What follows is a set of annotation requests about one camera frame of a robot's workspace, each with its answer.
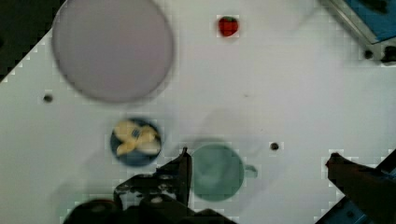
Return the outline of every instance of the black floor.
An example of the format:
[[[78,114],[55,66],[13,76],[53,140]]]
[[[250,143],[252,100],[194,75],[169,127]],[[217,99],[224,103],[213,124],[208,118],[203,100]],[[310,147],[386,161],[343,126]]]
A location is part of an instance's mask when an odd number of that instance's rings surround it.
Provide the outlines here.
[[[0,81],[47,33],[64,0],[0,0]]]

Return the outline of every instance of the blue bowl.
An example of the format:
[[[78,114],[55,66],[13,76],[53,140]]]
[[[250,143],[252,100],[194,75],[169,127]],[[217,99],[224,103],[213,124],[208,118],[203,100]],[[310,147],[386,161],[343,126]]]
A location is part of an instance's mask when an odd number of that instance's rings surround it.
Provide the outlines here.
[[[154,129],[159,134],[159,136],[156,136],[156,140],[161,144],[160,151],[157,153],[157,155],[148,155],[148,154],[144,154],[138,150],[133,150],[128,154],[117,156],[117,148],[119,147],[119,145],[122,144],[122,142],[116,137],[116,135],[114,134],[114,131],[110,137],[111,151],[113,152],[113,155],[117,158],[117,160],[121,161],[125,165],[134,166],[134,167],[149,165],[150,163],[152,163],[153,161],[155,161],[157,159],[158,155],[163,150],[163,141],[161,139],[161,132],[155,125],[146,121],[145,119],[129,119],[129,120],[140,125],[140,126],[148,125],[152,129]]]

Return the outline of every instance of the screw hole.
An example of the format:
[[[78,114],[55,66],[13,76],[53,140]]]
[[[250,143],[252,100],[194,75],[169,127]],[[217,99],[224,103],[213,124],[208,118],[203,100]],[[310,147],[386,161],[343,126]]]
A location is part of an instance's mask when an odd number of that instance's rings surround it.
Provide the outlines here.
[[[271,148],[272,150],[278,150],[278,149],[279,149],[279,145],[278,145],[277,143],[272,143],[271,146],[270,146],[270,148]]]
[[[51,103],[53,101],[53,96],[51,94],[46,94],[43,98],[44,102]]]
[[[364,58],[365,59],[372,59],[373,58],[373,52],[370,50],[364,51]]]

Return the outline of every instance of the blue object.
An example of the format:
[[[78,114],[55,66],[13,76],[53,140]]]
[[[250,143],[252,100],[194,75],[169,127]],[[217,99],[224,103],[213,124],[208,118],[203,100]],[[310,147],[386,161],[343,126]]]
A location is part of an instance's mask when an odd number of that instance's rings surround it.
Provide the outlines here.
[[[148,125],[151,128],[153,128],[155,130],[155,132],[157,132],[161,136],[161,132],[159,132],[158,128],[156,126],[154,126],[153,124],[147,122],[145,119],[129,119],[129,120],[131,122],[134,122],[134,123],[140,125],[140,126]],[[113,152],[113,155],[119,161],[124,163],[125,165],[134,166],[134,167],[145,166],[145,165],[149,165],[155,159],[157,159],[161,150],[163,150],[162,139],[160,137],[156,137],[156,138],[157,138],[158,142],[161,143],[161,149],[157,155],[148,155],[148,154],[141,153],[138,150],[133,150],[133,151],[129,152],[128,154],[117,156],[117,148],[119,147],[119,145],[121,145],[121,141],[116,137],[114,132],[111,134],[111,137],[110,137],[110,148],[111,148],[111,151]]]
[[[387,2],[387,13],[371,10],[363,2],[367,0],[346,0],[346,3],[374,33],[378,42],[391,39],[396,36],[396,0]]]

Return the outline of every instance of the small black dot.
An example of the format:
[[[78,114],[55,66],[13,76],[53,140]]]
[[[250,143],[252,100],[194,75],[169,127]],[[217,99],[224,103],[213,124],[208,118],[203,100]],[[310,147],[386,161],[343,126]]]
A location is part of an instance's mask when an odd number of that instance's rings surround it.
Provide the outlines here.
[[[364,51],[364,58],[365,59],[372,59],[373,58],[373,52],[370,50]]]
[[[270,146],[270,148],[271,148],[272,150],[278,150],[278,149],[279,149],[279,145],[278,145],[277,143],[272,143],[271,146]]]
[[[53,101],[53,96],[51,94],[46,94],[43,98],[44,102],[51,103]]]
[[[354,217],[355,214],[352,211],[348,211],[348,212],[346,212],[346,216],[347,217]]]

